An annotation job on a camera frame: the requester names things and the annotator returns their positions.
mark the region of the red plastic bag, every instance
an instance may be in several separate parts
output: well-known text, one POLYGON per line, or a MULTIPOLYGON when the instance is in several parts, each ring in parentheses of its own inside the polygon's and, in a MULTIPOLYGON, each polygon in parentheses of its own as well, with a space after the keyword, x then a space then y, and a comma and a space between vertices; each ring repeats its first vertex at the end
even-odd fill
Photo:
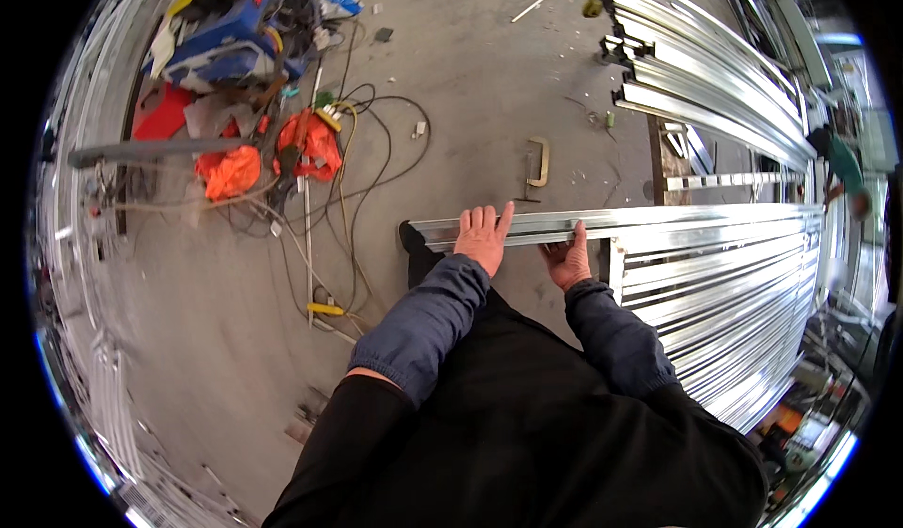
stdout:
MULTIPOLYGON (((300 116, 289 117, 288 122, 279 132, 279 141, 277 142, 279 150, 285 148, 292 141, 300 116)), ((335 133, 319 116, 310 115, 307 121, 307 136, 304 138, 303 154, 310 159, 310 163, 303 164, 299 160, 295 164, 293 173, 297 177, 312 175, 320 181, 331 181, 341 166, 341 156, 339 156, 339 147, 336 146, 335 133), (325 161, 319 168, 317 159, 325 161)))
POLYGON ((237 197, 260 178, 260 152, 254 146, 201 154, 194 173, 207 181, 205 195, 211 201, 237 197))

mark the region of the left hand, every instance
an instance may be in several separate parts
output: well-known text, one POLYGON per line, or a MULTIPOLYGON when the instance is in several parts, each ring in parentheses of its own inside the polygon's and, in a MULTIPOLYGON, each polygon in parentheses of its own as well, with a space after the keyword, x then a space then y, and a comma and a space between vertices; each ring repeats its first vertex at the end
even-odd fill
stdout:
POLYGON ((486 270, 490 277, 496 274, 505 252, 505 237, 511 229, 514 202, 509 201, 502 211, 496 227, 496 208, 478 206, 460 214, 460 230, 454 243, 454 252, 463 253, 486 270))

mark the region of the stack of aluminum profiles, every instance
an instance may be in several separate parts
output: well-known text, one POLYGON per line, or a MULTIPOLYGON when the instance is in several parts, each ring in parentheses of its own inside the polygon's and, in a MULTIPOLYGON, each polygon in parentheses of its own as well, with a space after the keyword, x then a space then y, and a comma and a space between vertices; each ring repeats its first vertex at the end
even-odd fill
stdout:
MULTIPOLYGON (((658 329, 683 388, 747 432, 784 394, 816 286, 822 207, 645 206, 515 215, 506 246, 610 238, 615 299, 658 329)), ((457 220, 413 222, 448 251, 457 220)))
POLYGON ((602 0, 614 36, 603 57, 628 68, 615 105, 746 143, 805 173, 807 142, 797 80, 688 0, 602 0))

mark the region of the person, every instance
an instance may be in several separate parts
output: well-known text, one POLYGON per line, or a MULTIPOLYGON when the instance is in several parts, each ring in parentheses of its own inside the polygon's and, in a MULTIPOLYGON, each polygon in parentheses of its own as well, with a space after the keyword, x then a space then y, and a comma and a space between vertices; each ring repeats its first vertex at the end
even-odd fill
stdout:
POLYGON ((825 158, 828 162, 827 185, 831 184, 832 174, 841 181, 826 191, 824 204, 830 204, 845 193, 852 218, 857 221, 865 220, 871 213, 871 195, 865 189, 863 171, 850 147, 837 137, 829 125, 811 131, 806 139, 815 148, 818 157, 825 158))
POLYGON ((400 225, 410 291, 356 343, 265 528, 756 525, 759 452, 593 279, 582 222, 540 247, 582 352, 491 287, 513 213, 465 210, 449 257, 400 225))

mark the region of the hand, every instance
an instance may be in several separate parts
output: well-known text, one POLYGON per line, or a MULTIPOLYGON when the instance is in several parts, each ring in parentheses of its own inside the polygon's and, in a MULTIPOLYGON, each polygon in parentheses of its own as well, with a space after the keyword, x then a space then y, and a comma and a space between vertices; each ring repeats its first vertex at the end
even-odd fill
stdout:
POLYGON ((480 263, 490 277, 499 270, 505 251, 505 236, 511 229, 514 216, 514 202, 509 201, 496 227, 496 208, 478 206, 472 211, 460 214, 460 232, 454 243, 454 252, 463 253, 476 263, 480 263))
POLYGON ((586 253, 586 225, 582 220, 573 229, 573 241, 539 244, 539 253, 546 260, 552 281, 564 292, 584 279, 593 277, 586 253))

